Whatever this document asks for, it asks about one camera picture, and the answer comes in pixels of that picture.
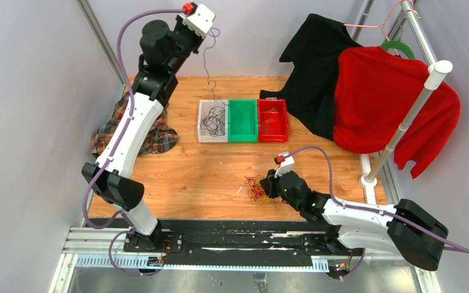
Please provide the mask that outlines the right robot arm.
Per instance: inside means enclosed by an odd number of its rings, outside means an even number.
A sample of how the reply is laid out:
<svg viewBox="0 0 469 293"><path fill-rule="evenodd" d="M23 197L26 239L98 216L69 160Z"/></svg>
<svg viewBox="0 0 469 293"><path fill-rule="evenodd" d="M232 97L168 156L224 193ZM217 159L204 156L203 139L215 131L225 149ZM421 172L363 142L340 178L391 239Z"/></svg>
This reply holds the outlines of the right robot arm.
<svg viewBox="0 0 469 293"><path fill-rule="evenodd" d="M401 255L415 267L435 271L439 267L448 229L412 200L398 204L370 205L333 200L308 187L290 171L275 176L269 170L260 184L269 198L280 198L307 222L327 227L326 249L335 255L345 249L365 248Z"/></svg>

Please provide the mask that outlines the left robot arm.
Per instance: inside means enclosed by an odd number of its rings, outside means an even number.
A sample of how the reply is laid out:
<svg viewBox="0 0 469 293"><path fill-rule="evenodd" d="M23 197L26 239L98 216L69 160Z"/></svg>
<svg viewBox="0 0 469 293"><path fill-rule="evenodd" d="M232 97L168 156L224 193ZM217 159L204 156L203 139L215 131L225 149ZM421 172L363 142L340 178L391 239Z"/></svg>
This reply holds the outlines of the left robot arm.
<svg viewBox="0 0 469 293"><path fill-rule="evenodd" d="M175 90L176 73L197 53L213 26L211 16L178 15L173 29L153 20L142 29L138 73L128 86L125 113L109 144L95 163L84 164L88 182L84 200L93 192L115 206L128 221L133 238L148 252L162 246L162 225L143 200L144 185L131 179L134 163L146 136Z"/></svg>

